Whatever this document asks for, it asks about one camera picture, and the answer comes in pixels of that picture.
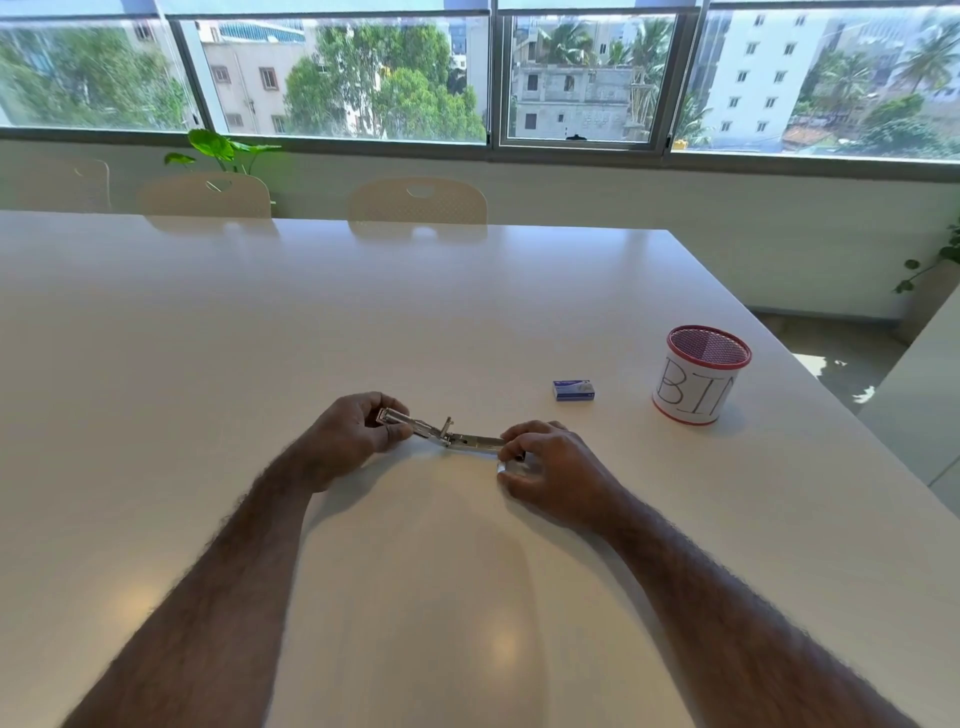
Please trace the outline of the person's right hand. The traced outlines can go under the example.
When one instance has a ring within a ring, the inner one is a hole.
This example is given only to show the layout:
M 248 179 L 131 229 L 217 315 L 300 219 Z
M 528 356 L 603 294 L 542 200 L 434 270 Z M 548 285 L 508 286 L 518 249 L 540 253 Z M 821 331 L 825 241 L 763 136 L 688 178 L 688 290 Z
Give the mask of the person's right hand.
M 532 419 L 513 425 L 501 438 L 507 443 L 498 453 L 500 462 L 533 457 L 546 470 L 549 497 L 520 503 L 565 527 L 607 535 L 625 489 L 578 434 L 557 421 Z

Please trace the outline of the person's left hand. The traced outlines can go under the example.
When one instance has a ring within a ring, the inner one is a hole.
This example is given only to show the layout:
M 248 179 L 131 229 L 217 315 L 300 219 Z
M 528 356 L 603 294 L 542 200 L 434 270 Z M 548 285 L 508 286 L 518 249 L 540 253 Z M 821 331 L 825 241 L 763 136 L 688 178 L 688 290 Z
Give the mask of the person's left hand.
M 383 407 L 410 413 L 398 399 L 379 391 L 345 394 L 334 400 L 284 452 L 294 480 L 312 493 L 320 493 L 374 455 L 385 454 L 368 449 L 368 427 L 377 424 L 376 415 Z

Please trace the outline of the metal stapler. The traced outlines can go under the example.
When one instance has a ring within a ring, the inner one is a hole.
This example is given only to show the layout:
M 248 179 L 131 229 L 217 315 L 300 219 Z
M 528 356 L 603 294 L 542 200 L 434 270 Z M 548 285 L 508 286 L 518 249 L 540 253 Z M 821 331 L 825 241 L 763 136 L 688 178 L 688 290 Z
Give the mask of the metal stapler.
M 389 407 L 380 408 L 375 415 L 375 420 L 381 426 L 407 426 L 415 437 L 450 452 L 498 455 L 507 443 L 499 438 L 453 432 L 450 430 L 453 425 L 452 418 L 447 418 L 442 427 L 436 427 Z

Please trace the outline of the person's right forearm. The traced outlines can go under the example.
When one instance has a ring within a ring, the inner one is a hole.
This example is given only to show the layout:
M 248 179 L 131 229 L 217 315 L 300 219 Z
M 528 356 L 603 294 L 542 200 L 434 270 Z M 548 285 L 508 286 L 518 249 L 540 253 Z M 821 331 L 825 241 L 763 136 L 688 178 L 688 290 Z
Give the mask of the person's right forearm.
M 657 510 L 630 498 L 597 532 L 651 602 L 710 728 L 921 728 Z

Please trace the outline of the person's left forearm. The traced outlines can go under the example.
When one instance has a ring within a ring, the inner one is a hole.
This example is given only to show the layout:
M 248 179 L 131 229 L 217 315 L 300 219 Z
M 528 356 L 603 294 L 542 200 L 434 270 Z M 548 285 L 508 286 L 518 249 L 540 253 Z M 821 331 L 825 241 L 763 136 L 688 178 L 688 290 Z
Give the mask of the person's left forearm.
M 307 507 L 329 484 L 274 460 L 61 728 L 262 728 Z

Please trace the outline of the red mesh bin white label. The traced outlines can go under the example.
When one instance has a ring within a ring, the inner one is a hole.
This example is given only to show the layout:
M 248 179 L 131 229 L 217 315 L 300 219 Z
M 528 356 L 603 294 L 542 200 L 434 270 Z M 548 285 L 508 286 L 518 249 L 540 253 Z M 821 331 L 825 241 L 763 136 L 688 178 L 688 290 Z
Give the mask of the red mesh bin white label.
M 691 427 L 708 427 L 721 415 L 737 378 L 752 361 L 743 340 L 702 324 L 672 328 L 652 403 L 666 418 Z

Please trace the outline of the beige chair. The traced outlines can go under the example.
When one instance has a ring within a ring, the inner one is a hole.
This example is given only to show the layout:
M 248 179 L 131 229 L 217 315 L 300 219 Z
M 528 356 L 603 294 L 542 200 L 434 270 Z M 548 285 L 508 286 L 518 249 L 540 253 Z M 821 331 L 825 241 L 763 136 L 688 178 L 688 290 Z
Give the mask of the beige chair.
M 111 213 L 110 167 L 89 157 L 16 160 L 0 172 L 0 207 L 43 213 Z
M 357 187 L 346 204 L 350 222 L 418 225 L 486 225 L 488 203 L 476 187 L 440 176 L 374 179 Z
M 256 176 L 199 172 L 157 177 L 137 194 L 138 211 L 149 216 L 271 219 L 267 185 Z

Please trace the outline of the green leafy plant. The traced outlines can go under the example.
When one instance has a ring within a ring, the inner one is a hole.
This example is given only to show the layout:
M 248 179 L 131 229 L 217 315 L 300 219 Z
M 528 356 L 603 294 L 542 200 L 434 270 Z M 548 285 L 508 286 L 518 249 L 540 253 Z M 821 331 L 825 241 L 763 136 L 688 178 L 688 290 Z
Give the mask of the green leafy plant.
M 199 154 L 214 160 L 222 172 L 253 175 L 259 157 L 282 151 L 277 144 L 247 144 L 217 131 L 192 128 L 187 132 L 190 146 Z

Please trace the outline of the trailing green vine plant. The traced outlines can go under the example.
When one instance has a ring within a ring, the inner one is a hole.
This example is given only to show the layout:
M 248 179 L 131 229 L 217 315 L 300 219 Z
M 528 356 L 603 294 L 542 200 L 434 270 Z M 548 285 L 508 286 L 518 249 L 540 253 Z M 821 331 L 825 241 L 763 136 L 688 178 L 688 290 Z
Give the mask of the trailing green vine plant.
M 918 278 L 943 264 L 960 265 L 960 215 L 956 222 L 948 226 L 948 233 L 946 243 L 936 251 L 930 260 L 924 262 L 915 258 L 907 258 L 903 262 L 903 268 L 907 271 L 907 274 L 894 286 L 894 294 L 902 295 L 913 292 L 916 289 L 915 281 Z

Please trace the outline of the sliding window frame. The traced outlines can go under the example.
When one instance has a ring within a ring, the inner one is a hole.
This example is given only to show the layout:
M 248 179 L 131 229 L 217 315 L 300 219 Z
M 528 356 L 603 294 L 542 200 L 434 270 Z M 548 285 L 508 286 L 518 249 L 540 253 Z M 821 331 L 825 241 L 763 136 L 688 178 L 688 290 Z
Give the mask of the sliding window frame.
M 0 140 L 960 184 L 955 0 L 0 0 Z

